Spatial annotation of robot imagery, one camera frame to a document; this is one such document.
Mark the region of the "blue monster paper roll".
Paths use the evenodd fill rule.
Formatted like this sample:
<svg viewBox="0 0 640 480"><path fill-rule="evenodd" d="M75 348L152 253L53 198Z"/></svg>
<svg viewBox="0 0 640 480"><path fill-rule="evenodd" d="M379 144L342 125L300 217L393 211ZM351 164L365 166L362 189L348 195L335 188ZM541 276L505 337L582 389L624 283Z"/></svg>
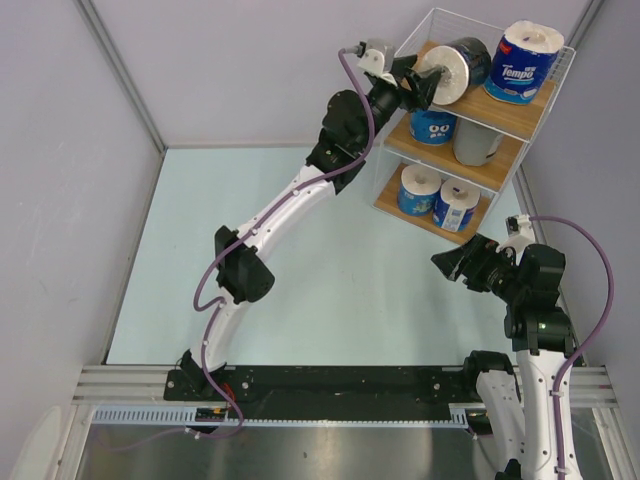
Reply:
<svg viewBox="0 0 640 480"><path fill-rule="evenodd" d="M418 110L410 114L409 131L412 138L425 145L440 146L448 143L457 124L455 115L432 110Z"/></svg>

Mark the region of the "black paper roll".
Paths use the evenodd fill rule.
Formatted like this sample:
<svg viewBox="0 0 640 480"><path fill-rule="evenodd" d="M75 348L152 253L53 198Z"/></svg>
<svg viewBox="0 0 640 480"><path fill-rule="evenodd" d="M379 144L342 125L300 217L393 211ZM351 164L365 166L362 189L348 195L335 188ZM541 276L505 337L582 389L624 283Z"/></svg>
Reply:
<svg viewBox="0 0 640 480"><path fill-rule="evenodd" d="M464 37L428 50L418 61L422 73L441 70L432 103L450 105L482 85L489 76L492 59L486 45L475 37Z"/></svg>

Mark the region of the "grey paper roll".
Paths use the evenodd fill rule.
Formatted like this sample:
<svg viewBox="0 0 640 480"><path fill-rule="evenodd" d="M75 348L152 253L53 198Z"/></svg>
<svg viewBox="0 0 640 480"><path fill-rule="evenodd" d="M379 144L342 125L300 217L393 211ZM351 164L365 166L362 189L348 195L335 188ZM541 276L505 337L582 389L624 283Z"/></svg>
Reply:
<svg viewBox="0 0 640 480"><path fill-rule="evenodd" d="M503 133L461 119L454 133L453 153L463 165L483 166L493 160L503 138Z"/></svg>

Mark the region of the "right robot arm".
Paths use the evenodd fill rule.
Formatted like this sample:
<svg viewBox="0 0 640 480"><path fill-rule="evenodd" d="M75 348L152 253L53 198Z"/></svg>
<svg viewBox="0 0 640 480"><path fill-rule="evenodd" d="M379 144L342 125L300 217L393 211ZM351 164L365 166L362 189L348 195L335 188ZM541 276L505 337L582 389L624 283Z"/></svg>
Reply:
<svg viewBox="0 0 640 480"><path fill-rule="evenodd" d="M497 478L580 478L569 398L576 350L569 316L557 304L564 254L523 234L504 244L476 234L431 260L448 280L506 305L504 332L519 371L502 355L474 351L461 376L463 393L490 415L505 463Z"/></svg>

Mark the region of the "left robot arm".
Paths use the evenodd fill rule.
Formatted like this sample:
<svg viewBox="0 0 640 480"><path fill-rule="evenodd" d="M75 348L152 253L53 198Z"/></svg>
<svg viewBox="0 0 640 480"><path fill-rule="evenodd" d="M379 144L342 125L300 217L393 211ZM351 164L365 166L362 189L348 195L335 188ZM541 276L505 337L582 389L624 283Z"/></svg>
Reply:
<svg viewBox="0 0 640 480"><path fill-rule="evenodd" d="M433 102L441 67L415 70L410 55L370 67L371 51L359 68L371 83L335 93L327 104L317 144L290 184L241 227L220 227L214 235L215 257L196 287L193 308L212 313L202 339L187 351L175 385L207 400L225 391L217 372L226 363L231 337L249 304L261 300L275 277L266 261L282 236L309 211L337 196L358 175L376 135L399 109L425 110Z"/></svg>

